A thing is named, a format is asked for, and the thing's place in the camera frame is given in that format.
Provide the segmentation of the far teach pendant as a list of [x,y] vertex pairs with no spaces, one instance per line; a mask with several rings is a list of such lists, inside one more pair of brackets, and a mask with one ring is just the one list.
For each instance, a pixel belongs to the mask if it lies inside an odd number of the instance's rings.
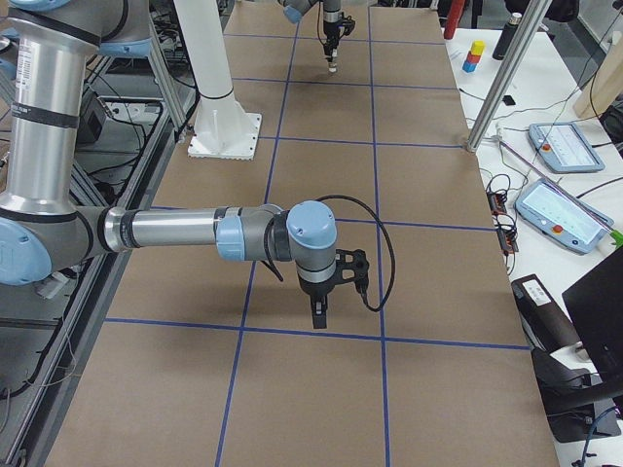
[[605,163],[575,123],[532,124],[529,138],[542,161],[555,173],[605,169]]

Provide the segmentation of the stacked coloured blocks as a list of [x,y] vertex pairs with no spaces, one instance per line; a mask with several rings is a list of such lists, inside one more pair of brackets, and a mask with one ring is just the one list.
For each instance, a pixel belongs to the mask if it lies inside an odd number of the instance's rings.
[[485,48],[486,43],[482,40],[475,40],[472,42],[461,67],[465,73],[472,73],[476,70]]

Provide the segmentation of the red bottle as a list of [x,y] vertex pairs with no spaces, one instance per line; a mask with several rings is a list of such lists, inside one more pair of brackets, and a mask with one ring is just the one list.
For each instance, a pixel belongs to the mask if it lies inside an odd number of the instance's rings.
[[458,28],[458,23],[464,11],[465,0],[453,0],[448,12],[444,27],[443,37],[445,40],[452,40]]

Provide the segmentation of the black laptop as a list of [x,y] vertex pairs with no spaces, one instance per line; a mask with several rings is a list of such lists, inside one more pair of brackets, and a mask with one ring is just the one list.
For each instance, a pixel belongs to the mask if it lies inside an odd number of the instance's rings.
[[622,248],[580,277],[563,299],[576,333],[603,378],[622,376]]

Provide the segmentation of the aluminium profile post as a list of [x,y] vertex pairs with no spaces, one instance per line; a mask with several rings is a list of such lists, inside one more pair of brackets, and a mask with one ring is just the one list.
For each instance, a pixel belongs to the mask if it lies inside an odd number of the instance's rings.
[[552,0],[532,0],[528,4],[518,29],[510,42],[506,57],[500,64],[474,126],[465,142],[465,148],[469,152],[475,153],[480,146],[502,97],[510,86],[531,44],[532,38],[542,23],[551,3]]

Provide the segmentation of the near teach pendant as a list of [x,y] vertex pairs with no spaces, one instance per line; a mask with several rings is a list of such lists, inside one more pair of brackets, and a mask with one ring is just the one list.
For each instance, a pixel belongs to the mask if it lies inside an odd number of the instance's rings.
[[571,201],[543,178],[517,197],[515,210],[538,231],[577,254],[590,253],[606,235],[597,217],[613,225],[612,219],[583,201]]

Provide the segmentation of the black bottle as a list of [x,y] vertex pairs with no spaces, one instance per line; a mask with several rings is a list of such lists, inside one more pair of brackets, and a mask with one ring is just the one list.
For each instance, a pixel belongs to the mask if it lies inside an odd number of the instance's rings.
[[512,13],[504,24],[492,53],[492,58],[494,60],[502,61],[505,58],[521,19],[521,13]]

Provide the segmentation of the teach pendant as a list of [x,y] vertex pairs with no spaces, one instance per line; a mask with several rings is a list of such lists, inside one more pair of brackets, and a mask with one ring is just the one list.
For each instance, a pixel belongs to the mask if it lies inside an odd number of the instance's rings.
[[532,124],[529,138],[542,161],[555,173],[605,169],[605,163],[575,123]]
[[538,231],[577,254],[590,253],[606,235],[597,217],[613,225],[612,219],[583,201],[571,201],[543,178],[517,197],[515,210]]

